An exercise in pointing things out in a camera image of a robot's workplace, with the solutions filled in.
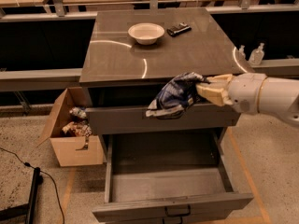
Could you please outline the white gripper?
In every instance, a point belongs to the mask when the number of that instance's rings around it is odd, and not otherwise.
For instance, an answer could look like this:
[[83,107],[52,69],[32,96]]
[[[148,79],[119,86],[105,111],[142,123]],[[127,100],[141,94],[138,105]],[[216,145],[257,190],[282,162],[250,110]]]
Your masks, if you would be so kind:
[[255,114],[258,112],[260,89],[266,79],[267,75],[259,73],[245,73],[237,77],[223,74],[208,77],[210,84],[197,84],[196,90],[201,97],[214,105],[231,105],[238,113]]

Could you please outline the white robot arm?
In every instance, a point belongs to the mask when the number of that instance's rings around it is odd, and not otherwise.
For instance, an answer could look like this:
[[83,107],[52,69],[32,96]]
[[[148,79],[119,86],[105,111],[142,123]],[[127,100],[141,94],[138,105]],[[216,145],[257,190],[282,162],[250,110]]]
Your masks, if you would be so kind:
[[197,83],[197,93],[217,106],[229,105],[237,113],[266,114],[299,126],[299,81],[244,73],[208,77]]

